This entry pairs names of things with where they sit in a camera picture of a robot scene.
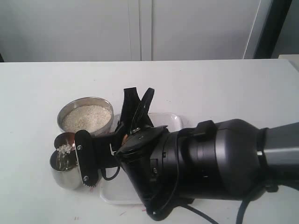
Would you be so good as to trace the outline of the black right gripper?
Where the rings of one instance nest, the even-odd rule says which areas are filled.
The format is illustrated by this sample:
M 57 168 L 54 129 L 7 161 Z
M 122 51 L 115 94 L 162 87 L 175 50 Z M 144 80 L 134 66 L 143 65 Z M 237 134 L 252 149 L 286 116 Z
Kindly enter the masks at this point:
M 119 125 L 110 133 L 111 154 L 137 154 L 154 149 L 168 133 L 168 126 L 154 127 L 148 116 L 155 90 L 148 88 L 141 101 L 136 87 L 124 89 L 124 100 Z

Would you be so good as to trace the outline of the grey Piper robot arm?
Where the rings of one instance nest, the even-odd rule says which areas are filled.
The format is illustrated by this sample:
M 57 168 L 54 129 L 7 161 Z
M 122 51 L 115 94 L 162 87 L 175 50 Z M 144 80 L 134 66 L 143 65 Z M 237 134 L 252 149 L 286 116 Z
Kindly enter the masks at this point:
M 170 132 L 149 119 L 153 95 L 152 88 L 142 98 L 136 88 L 124 90 L 119 124 L 126 133 L 115 153 L 153 220 L 201 198 L 240 200 L 240 224 L 264 192 L 299 188 L 298 123 L 257 128 L 241 119 L 207 120 Z

